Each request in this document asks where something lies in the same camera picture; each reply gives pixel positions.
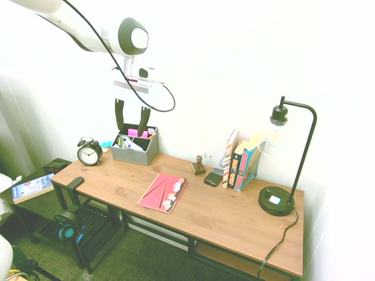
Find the black cable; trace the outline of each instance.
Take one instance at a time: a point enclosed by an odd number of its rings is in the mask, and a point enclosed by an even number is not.
[[[171,94],[171,97],[173,99],[173,107],[172,109],[169,109],[169,110],[160,110],[160,109],[156,109],[155,107],[149,105],[147,102],[145,102],[137,93],[137,91],[134,89],[134,87],[132,86],[132,84],[129,82],[129,79],[127,79],[127,77],[125,76],[125,73],[122,71],[120,65],[117,63],[115,57],[113,56],[112,52],[109,50],[108,46],[106,45],[106,43],[104,43],[103,39],[101,38],[101,36],[98,34],[98,32],[95,30],[95,28],[92,26],[92,24],[85,18],[84,15],[81,14],[80,11],[77,10],[76,7],[74,7],[68,0],[63,0],[69,7],[71,7],[88,25],[89,27],[91,27],[91,29],[93,30],[93,32],[95,33],[95,35],[99,38],[100,42],[103,44],[104,48],[107,50],[108,54],[110,54],[110,56],[112,57],[113,61],[115,62],[116,66],[118,67],[119,71],[121,72],[122,76],[125,78],[126,82],[128,83],[129,87],[133,90],[134,94],[145,104],[147,105],[148,107],[156,110],[156,111],[159,111],[159,112],[169,112],[169,111],[172,111],[175,109],[175,106],[176,106],[176,101],[175,101],[175,97],[172,95],[171,91],[165,87],[163,85],[164,88],[167,89],[167,91]]]
[[[278,245],[280,245],[283,241],[284,241],[284,238],[285,238],[285,234],[287,233],[287,230],[290,229],[293,225],[295,225],[298,221],[298,212],[295,208],[293,208],[293,210],[295,211],[295,213],[297,214],[297,218],[295,219],[295,222],[293,222],[290,226],[288,226],[285,230],[284,230],[284,235],[282,236],[282,240],[277,243],[276,246],[273,247],[272,250],[270,250],[270,252],[268,253],[268,255],[265,257],[262,265],[260,266],[259,268],[259,271],[258,271],[258,278],[260,278],[260,273],[261,271],[263,270],[263,267],[265,266],[265,264],[267,263],[267,260],[270,258],[270,256],[272,255],[273,251],[276,250],[276,248],[278,247]]]

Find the lamp base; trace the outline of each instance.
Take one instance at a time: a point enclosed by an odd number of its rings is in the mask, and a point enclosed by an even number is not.
[[[294,208],[294,198],[288,203],[289,197],[290,193],[285,189],[268,186],[260,191],[258,203],[270,215],[283,217],[290,214]]]

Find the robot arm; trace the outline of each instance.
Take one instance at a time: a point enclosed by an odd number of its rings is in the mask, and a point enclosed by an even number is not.
[[[84,50],[107,52],[99,38],[82,18],[62,0],[11,0],[33,11],[65,31]],[[112,53],[124,57],[142,54],[148,47],[147,30],[135,19],[125,18],[95,26]]]
[[[174,109],[175,99],[172,93],[163,84],[153,80],[154,69],[137,68],[134,64],[134,56],[144,53],[148,47],[147,30],[135,19],[125,18],[109,25],[94,27],[68,0],[10,1],[35,12],[65,31],[82,49],[109,52],[118,70],[113,75],[112,87],[112,94],[116,99],[115,114],[118,129],[121,130],[124,123],[123,101],[142,106],[139,135],[147,125],[150,108],[160,112]],[[125,57],[122,67],[117,63],[113,53]],[[165,100],[163,96],[165,89],[173,98],[173,108],[160,110]]]

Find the pink sticky note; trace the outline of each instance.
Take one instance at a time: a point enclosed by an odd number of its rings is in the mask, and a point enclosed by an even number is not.
[[[128,136],[138,136],[138,130],[136,129],[129,129]]]
[[[138,130],[136,129],[129,129],[128,130],[128,136],[138,136]],[[148,131],[144,131],[141,138],[148,138]]]

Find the desk top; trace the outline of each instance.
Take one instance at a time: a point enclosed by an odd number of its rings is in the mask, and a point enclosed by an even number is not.
[[[212,169],[205,168],[207,173]],[[171,214],[137,204],[158,173],[187,179]],[[85,166],[77,160],[52,177],[52,181],[66,186],[76,177],[83,177],[84,183],[77,188],[79,193],[262,262],[279,243],[284,229],[296,219],[294,211],[275,217],[258,204],[263,187],[280,185],[254,179],[242,191],[235,191],[223,189],[221,184],[217,187],[204,184],[207,173],[195,176],[191,162],[160,153],[145,166],[113,160],[108,152],[98,166]],[[304,192],[296,190],[294,199],[299,220],[287,231],[284,242],[267,264],[302,277]]]

